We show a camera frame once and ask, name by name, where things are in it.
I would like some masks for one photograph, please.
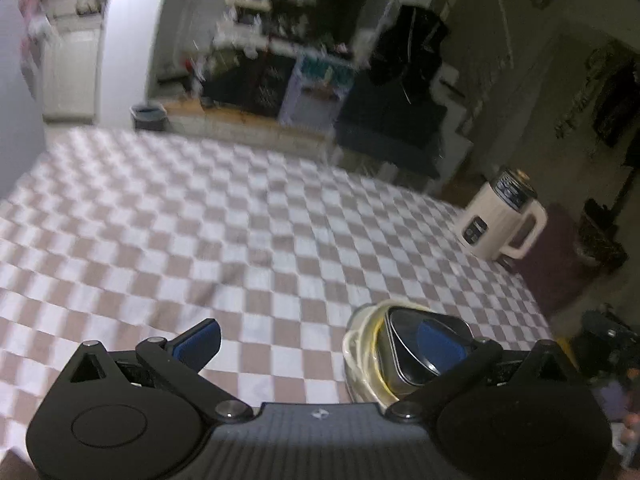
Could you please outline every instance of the trash can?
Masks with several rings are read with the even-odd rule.
[[[148,102],[131,107],[131,119],[135,130],[164,132],[166,110],[160,103]]]

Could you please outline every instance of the white pillar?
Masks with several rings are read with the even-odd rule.
[[[146,98],[164,0],[109,0],[97,108],[100,126],[131,126],[129,108]]]

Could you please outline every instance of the gray ribbed panel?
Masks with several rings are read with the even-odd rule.
[[[314,417],[319,410],[328,412]],[[221,426],[179,478],[207,480],[465,479],[427,432],[375,404],[267,404],[255,420]]]

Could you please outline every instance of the kettle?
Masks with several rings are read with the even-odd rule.
[[[525,173],[503,168],[482,186],[456,221],[460,243],[483,260],[495,260],[501,254],[523,258],[546,225],[546,211],[536,197]],[[519,247],[510,246],[529,217],[535,220],[533,228]]]

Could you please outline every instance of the cabinet door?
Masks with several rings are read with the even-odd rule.
[[[45,49],[46,116],[92,118],[100,30],[61,33]]]

